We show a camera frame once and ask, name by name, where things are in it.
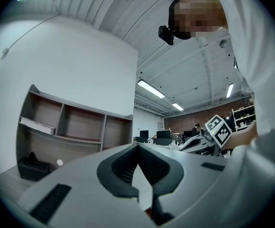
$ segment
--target white wall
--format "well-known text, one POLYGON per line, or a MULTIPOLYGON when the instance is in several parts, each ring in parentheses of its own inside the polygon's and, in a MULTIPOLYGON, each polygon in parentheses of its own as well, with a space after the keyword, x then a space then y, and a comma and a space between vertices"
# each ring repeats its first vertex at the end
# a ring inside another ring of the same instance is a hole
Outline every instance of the white wall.
MULTIPOLYGON (((48 16, 0 23, 0 58, 48 16)), ((16 164, 19 113, 31 84, 66 100, 133 114, 136 49, 78 20, 58 16, 39 25, 0 59, 0 173, 16 164)))
POLYGON ((158 122, 164 123, 164 120, 159 116, 134 108, 133 137, 139 137, 141 130, 149 130, 149 138, 152 138, 156 135, 158 122))

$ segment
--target shelving unit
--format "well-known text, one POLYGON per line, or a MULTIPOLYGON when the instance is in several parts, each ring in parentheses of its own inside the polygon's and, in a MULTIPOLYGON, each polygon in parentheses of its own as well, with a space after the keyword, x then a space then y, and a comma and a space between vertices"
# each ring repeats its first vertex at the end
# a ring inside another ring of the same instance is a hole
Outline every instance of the shelving unit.
POLYGON ((232 109, 232 114, 234 117, 236 132, 247 128, 251 124, 251 122, 256 119, 255 108, 253 105, 244 107, 236 111, 232 109), (250 124, 242 127, 240 126, 240 123, 247 123, 247 122, 250 124))
POLYGON ((17 163, 31 152, 50 170, 103 149, 131 143, 133 115, 121 116, 40 92, 32 85, 24 100, 16 136, 17 163), (20 123, 21 117, 56 128, 40 132, 20 123))

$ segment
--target brick wall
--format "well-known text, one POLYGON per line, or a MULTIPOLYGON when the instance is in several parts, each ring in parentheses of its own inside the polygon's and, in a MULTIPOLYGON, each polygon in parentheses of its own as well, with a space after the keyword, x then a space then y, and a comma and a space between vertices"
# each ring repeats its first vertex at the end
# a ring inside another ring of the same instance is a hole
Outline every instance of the brick wall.
POLYGON ((237 110, 242 106, 246 107, 248 105, 243 103, 243 100, 238 100, 206 111, 165 118, 165 129, 170 128, 172 133, 183 133, 191 130, 195 124, 199 124, 201 127, 204 126, 216 114, 222 117, 230 116, 229 112, 232 109, 237 110))

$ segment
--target ceiling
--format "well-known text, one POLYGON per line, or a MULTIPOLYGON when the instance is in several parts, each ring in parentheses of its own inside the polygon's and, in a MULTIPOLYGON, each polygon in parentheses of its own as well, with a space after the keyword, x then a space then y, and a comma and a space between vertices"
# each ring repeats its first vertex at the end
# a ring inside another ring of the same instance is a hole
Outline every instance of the ceiling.
POLYGON ((62 14, 108 31, 138 49, 136 82, 144 79, 166 95, 160 99, 136 84, 134 106, 163 117, 209 109, 242 98, 230 35, 223 30, 206 38, 158 37, 168 24, 172 0, 22 0, 12 1, 4 16, 62 14), (219 43, 227 40, 227 46, 219 43), (233 94, 226 99, 228 85, 233 94), (171 104, 178 103, 183 112, 171 104))

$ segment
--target white shirt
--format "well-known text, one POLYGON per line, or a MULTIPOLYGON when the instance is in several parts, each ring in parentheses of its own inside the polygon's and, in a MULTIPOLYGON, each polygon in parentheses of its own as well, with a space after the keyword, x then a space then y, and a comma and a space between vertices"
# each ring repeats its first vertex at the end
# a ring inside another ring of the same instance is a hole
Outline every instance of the white shirt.
POLYGON ((259 0, 220 0, 244 77, 247 93, 255 94, 258 135, 275 129, 275 21, 259 0))

